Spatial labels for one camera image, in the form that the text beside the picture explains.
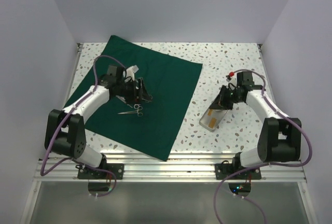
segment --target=scissors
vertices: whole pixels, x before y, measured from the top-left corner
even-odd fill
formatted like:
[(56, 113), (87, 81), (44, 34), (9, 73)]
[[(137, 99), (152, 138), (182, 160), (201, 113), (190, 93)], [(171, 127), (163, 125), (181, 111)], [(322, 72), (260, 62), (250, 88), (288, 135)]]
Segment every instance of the scissors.
[(137, 116), (141, 117), (143, 116), (143, 113), (140, 112), (143, 110), (143, 107), (140, 104), (135, 104), (134, 105), (135, 111), (124, 111), (123, 113), (118, 113), (118, 114), (137, 114)]

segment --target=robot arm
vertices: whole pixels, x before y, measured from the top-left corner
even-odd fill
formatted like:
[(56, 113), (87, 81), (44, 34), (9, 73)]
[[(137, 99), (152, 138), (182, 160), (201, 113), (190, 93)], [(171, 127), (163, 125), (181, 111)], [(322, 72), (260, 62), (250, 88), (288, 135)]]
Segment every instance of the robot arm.
[(137, 66), (131, 66), (125, 71), (122, 67), (110, 66), (98, 84), (90, 89), (75, 103), (62, 109), (53, 110), (48, 116), (45, 148), (47, 149), (59, 123), (70, 112), (71, 115), (53, 143), (52, 152), (75, 159), (90, 167), (104, 169), (106, 158), (86, 145), (85, 122), (103, 104), (114, 97), (121, 97), (127, 104), (150, 102), (152, 97), (147, 93), (142, 78), (135, 79)]
[[(244, 167), (266, 162), (298, 161), (301, 133), (271, 109), (261, 94), (262, 86), (255, 85), (252, 73), (237, 73), (236, 84), (236, 87), (222, 86), (209, 109), (232, 110), (234, 103), (244, 102), (255, 111), (263, 126), (257, 147), (237, 153), (232, 160), (233, 170), (238, 171)], [(268, 100), (275, 109), (278, 109), (269, 98)], [(301, 126), (298, 118), (290, 119)]]

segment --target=white table with colored specks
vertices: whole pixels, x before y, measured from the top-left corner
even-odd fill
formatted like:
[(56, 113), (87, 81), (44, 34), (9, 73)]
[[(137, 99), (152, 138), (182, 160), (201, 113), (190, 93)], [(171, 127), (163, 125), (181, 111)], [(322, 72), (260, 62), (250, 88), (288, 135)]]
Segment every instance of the white table with colored specks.
[[(130, 147), (86, 130), (87, 145), (107, 156), (108, 163), (123, 163), (123, 181), (215, 181), (215, 163), (229, 160), (239, 151), (257, 146), (262, 123), (255, 112), (244, 103), (228, 111), (214, 132), (199, 125), (199, 120), (225, 85), (225, 75), (241, 68), (256, 71), (265, 78), (262, 58), (254, 43), (136, 43), (139, 46), (169, 54), (180, 59), (202, 63), (203, 68), (188, 106), (180, 131), (167, 162), (160, 161)], [(84, 43), (75, 71), (70, 95), (92, 67), (93, 60), (106, 43)], [(254, 75), (256, 83), (260, 79)], [(271, 97), (269, 85), (266, 87)], [(47, 168), (58, 158), (51, 154)], [(35, 179), (39, 175), (40, 163)], [(72, 162), (64, 162), (48, 180), (73, 180), (77, 170)], [(265, 181), (304, 181), (302, 168), (264, 167)]]

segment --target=surgical scissors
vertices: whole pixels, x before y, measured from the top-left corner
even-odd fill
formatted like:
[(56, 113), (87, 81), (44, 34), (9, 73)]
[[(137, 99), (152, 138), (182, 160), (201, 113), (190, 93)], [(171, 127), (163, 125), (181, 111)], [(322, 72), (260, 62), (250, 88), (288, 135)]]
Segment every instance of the surgical scissors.
[(139, 117), (143, 116), (143, 113), (140, 112), (141, 110), (143, 110), (143, 107), (140, 104), (135, 104), (134, 109), (135, 109), (135, 111), (124, 111), (124, 112), (118, 113), (118, 114), (137, 114), (137, 116), (139, 116)]

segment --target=white wall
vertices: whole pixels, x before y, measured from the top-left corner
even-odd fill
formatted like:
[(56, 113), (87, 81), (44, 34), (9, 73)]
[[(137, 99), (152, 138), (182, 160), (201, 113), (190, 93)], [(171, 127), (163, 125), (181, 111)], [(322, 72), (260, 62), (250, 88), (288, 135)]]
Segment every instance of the white wall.
[(301, 119), (313, 144), (305, 173), (322, 224), (332, 222), (331, 20), (331, 0), (289, 0), (263, 45), (277, 104)]
[(287, 0), (55, 0), (77, 42), (262, 43)]
[(18, 223), (76, 44), (54, 0), (0, 0), (0, 219)]

